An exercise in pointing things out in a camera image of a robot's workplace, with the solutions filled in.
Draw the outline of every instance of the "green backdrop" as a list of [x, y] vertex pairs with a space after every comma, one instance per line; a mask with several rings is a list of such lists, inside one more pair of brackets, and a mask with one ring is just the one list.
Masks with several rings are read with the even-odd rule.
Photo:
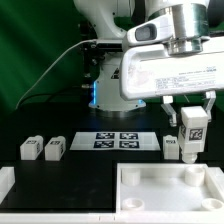
[[[0, 121], [14, 110], [20, 97], [51, 63], [80, 41], [78, 23], [81, 19], [73, 0], [0, 1]], [[217, 29], [224, 29], [224, 24]], [[73, 51], [31, 94], [53, 93], [80, 85], [82, 77], [82, 56]], [[198, 101], [200, 97], [190, 99]], [[217, 104], [224, 109], [223, 99], [221, 92]]]

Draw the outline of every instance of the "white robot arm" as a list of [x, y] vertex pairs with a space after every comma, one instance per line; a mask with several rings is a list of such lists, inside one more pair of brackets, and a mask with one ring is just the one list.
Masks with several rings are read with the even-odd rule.
[[[204, 150], [215, 91], [224, 89], [221, 60], [224, 37], [210, 40], [207, 18], [210, 0], [74, 2], [95, 28], [99, 39], [96, 45], [120, 44], [123, 50], [105, 51], [90, 107], [125, 114], [145, 106], [139, 99], [162, 97], [170, 124], [176, 126], [176, 112], [170, 105], [173, 95], [205, 93], [204, 109], [181, 110], [183, 125], [179, 140], [183, 160], [195, 162], [197, 153]], [[128, 32], [117, 27], [114, 23], [117, 16], [132, 17], [136, 27]]]

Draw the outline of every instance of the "black cable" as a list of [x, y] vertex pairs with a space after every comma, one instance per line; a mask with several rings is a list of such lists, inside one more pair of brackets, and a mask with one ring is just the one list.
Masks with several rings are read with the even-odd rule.
[[53, 98], [55, 98], [56, 96], [59, 96], [59, 95], [65, 95], [65, 94], [62, 94], [62, 93], [64, 93], [65, 91], [67, 91], [67, 90], [69, 90], [69, 89], [81, 89], [81, 87], [79, 87], [79, 86], [70, 86], [70, 87], [67, 87], [67, 88], [64, 88], [64, 89], [61, 89], [61, 90], [59, 90], [59, 91], [57, 91], [57, 92], [55, 92], [55, 93], [40, 93], [40, 94], [34, 94], [34, 95], [30, 95], [30, 96], [27, 96], [27, 97], [25, 97], [19, 104], [18, 104], [18, 108], [20, 108], [21, 107], [21, 105], [25, 102], [25, 101], [27, 101], [27, 100], [29, 100], [29, 99], [31, 99], [31, 98], [34, 98], [34, 97], [39, 97], [39, 96], [50, 96], [47, 100], [46, 100], [46, 102], [50, 102]]
[[20, 103], [18, 104], [18, 108], [20, 108], [21, 105], [22, 105], [25, 101], [27, 101], [27, 100], [29, 100], [29, 99], [31, 99], [31, 98], [38, 97], [38, 96], [50, 96], [50, 95], [52, 95], [52, 94], [50, 94], [50, 93], [40, 93], [40, 94], [34, 94], [34, 95], [27, 96], [27, 97], [25, 97], [23, 100], [20, 101]]
[[61, 93], [64, 93], [68, 90], [71, 90], [71, 89], [78, 89], [78, 90], [81, 90], [82, 88], [80, 86], [69, 86], [69, 87], [66, 87], [64, 89], [61, 89], [53, 94], [51, 94], [51, 96], [45, 101], [46, 103], [50, 102], [53, 98], [55, 98], [56, 96], [60, 95]]
[[210, 31], [210, 37], [223, 37], [223, 36], [224, 36], [224, 30]]

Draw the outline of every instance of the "white box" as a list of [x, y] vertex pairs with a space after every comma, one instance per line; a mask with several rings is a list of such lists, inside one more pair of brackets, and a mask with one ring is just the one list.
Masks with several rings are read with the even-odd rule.
[[179, 144], [177, 137], [167, 135], [163, 137], [164, 159], [179, 159]]
[[59, 161], [66, 150], [65, 138], [52, 138], [45, 146], [45, 160]]
[[21, 146], [21, 160], [36, 160], [43, 150], [43, 137], [29, 137]]

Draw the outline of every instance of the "small white block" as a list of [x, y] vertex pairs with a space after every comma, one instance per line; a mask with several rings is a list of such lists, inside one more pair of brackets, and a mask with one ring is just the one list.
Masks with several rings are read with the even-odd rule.
[[15, 183], [14, 167], [3, 167], [0, 170], [0, 204]]
[[178, 142], [182, 152], [203, 152], [208, 115], [202, 107], [184, 107], [181, 114], [184, 125], [179, 128]]
[[167, 135], [163, 137], [164, 159], [179, 159], [179, 144], [177, 137]]
[[66, 150], [65, 138], [52, 138], [45, 146], [45, 160], [59, 161]]
[[181, 108], [181, 116], [186, 128], [207, 127], [208, 115], [200, 106]]
[[21, 146], [21, 160], [35, 160], [43, 150], [43, 137], [29, 137]]
[[127, 186], [137, 186], [141, 181], [141, 170], [134, 168], [122, 169], [122, 183]]

